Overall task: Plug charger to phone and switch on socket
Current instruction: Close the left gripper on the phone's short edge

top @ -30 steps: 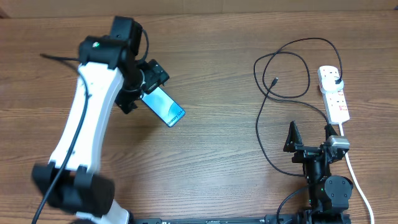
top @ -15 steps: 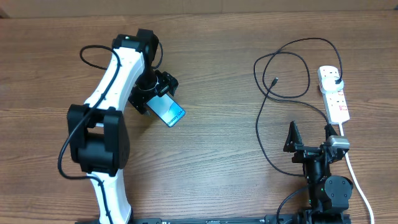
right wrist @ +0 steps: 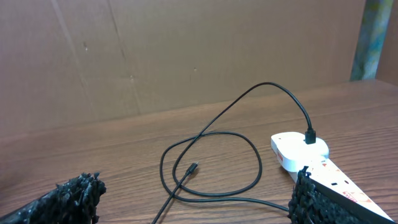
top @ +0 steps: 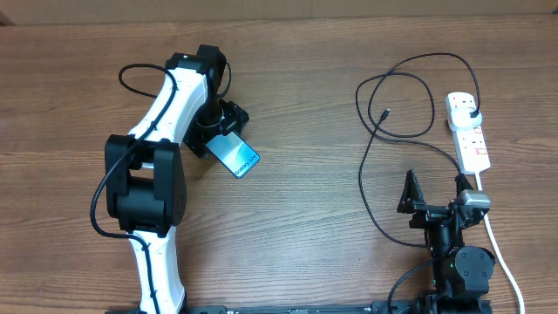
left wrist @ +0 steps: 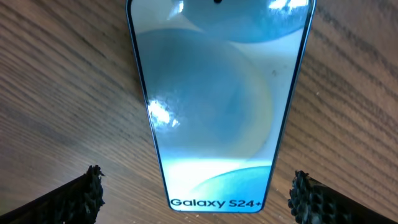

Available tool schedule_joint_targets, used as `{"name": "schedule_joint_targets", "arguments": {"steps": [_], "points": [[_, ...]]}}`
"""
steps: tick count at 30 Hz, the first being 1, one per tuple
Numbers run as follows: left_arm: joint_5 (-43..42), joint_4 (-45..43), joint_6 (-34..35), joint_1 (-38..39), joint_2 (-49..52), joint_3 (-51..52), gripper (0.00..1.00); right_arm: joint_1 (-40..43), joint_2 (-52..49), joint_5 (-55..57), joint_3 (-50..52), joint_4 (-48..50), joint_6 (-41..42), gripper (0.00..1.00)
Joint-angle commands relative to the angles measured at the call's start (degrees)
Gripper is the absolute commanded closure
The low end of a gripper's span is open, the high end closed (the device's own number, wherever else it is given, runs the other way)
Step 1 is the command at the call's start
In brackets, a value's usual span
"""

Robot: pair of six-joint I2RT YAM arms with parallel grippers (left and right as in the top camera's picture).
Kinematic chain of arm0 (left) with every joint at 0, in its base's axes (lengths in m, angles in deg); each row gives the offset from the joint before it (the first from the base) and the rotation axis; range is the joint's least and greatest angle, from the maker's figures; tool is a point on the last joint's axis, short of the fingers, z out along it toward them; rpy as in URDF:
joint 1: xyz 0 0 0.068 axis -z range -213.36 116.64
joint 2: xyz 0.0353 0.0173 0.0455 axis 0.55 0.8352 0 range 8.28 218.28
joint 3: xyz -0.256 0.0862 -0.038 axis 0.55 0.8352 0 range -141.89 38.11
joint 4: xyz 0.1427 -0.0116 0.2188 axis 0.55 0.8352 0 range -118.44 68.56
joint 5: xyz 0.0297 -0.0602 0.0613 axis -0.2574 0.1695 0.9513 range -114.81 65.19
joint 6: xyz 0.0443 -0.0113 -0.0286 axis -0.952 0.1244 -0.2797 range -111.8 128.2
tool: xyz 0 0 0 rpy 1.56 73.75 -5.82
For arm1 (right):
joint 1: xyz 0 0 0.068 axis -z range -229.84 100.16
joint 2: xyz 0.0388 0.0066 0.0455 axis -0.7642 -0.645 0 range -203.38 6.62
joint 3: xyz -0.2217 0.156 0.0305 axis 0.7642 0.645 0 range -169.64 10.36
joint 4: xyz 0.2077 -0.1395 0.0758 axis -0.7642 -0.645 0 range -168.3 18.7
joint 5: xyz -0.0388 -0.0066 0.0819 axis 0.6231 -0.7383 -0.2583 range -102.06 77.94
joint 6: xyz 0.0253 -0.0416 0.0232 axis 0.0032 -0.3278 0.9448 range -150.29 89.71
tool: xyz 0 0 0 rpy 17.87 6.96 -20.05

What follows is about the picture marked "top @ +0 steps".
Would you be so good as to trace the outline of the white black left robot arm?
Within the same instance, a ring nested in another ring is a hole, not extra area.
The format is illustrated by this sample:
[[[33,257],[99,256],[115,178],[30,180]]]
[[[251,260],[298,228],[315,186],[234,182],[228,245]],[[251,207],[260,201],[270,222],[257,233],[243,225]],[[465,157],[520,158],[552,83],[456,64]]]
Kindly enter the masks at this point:
[[[160,67],[164,83],[126,135],[105,143],[105,176],[92,197],[90,219],[102,236],[127,239],[139,272],[137,313],[183,313],[177,228],[187,206],[181,146],[200,159],[214,156],[237,179],[261,159],[241,133],[248,113],[224,99],[231,67],[220,48],[176,52]]]

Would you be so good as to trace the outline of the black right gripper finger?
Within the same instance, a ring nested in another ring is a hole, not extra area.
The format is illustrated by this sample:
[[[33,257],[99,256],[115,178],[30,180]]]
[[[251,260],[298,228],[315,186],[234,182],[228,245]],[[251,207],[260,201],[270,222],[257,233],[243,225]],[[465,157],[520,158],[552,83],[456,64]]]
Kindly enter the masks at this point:
[[[464,174],[458,174],[455,177],[456,195],[459,196],[465,190],[473,190],[473,186]]]
[[[417,176],[412,169],[406,172],[403,193],[398,203],[397,212],[400,214],[413,214],[423,210],[425,200]]]

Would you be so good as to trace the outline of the blue Samsung Galaxy smartphone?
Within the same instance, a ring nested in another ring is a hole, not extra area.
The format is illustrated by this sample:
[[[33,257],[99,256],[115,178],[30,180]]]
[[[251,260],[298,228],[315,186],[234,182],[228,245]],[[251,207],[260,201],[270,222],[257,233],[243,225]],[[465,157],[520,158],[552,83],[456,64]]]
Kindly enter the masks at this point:
[[[260,155],[235,132],[215,136],[206,147],[237,179],[260,160]]]

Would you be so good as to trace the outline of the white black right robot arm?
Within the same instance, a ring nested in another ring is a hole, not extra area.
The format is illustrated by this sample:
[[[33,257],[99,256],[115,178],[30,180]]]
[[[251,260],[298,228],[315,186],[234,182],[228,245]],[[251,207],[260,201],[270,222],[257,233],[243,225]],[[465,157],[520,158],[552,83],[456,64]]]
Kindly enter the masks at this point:
[[[488,313],[490,305],[481,300],[489,291],[495,256],[488,249],[467,246],[462,231],[478,225],[490,209],[483,191],[474,189],[467,178],[455,178],[457,197],[445,206],[428,205],[412,170],[397,208],[410,214],[409,227],[425,231],[430,252],[434,290],[418,296],[416,313]]]

